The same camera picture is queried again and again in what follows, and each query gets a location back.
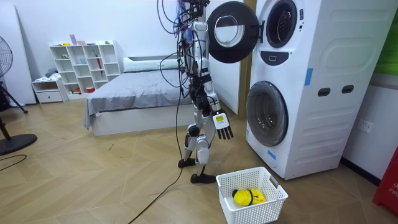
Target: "fan base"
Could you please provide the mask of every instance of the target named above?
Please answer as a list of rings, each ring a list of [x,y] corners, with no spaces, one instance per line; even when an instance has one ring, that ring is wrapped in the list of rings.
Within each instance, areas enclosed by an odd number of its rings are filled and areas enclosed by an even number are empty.
[[[0,140],[0,156],[19,151],[36,142],[37,136],[34,134],[20,134],[11,136],[11,140]]]

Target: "yellow object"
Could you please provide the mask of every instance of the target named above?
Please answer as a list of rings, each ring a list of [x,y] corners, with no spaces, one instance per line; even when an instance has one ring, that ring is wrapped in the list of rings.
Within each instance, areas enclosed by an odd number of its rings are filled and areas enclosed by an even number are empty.
[[[216,117],[216,120],[217,120],[218,122],[220,122],[220,121],[224,121],[224,119],[223,119],[223,117],[222,117],[222,116],[217,116],[217,117]]]
[[[263,196],[261,191],[256,189],[251,190],[234,190],[232,192],[232,197],[234,201],[243,206],[248,206],[252,204],[258,204],[266,202],[266,198]]]

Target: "red object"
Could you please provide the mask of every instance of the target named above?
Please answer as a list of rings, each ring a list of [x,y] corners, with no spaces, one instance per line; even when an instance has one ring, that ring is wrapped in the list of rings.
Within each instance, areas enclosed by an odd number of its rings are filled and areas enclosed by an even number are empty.
[[[97,62],[98,62],[99,69],[102,69],[101,62],[100,62],[99,58],[97,58]]]
[[[373,203],[384,205],[398,215],[398,147],[373,197]]]
[[[91,87],[91,88],[86,88],[86,91],[87,91],[87,93],[92,93],[92,92],[94,92],[94,88],[93,87]]]

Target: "gray bedsheet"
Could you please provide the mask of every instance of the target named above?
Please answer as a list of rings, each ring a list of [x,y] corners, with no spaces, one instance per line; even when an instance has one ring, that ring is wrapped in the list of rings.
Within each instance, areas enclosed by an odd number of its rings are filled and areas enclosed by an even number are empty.
[[[171,84],[178,86],[178,70],[162,72]],[[179,89],[170,86],[160,71],[123,73],[90,94],[86,101],[83,125],[89,129],[99,112],[175,106],[178,97]],[[189,97],[181,97],[181,105],[189,103],[192,103]]]

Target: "pillow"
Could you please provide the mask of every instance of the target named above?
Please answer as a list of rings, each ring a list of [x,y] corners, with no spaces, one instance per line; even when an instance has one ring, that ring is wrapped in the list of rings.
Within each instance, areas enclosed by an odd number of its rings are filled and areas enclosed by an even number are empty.
[[[147,72],[160,70],[159,65],[162,60],[141,60],[133,61],[130,58],[123,58],[124,73],[126,72]],[[162,62],[162,70],[177,69],[177,59],[167,59]]]

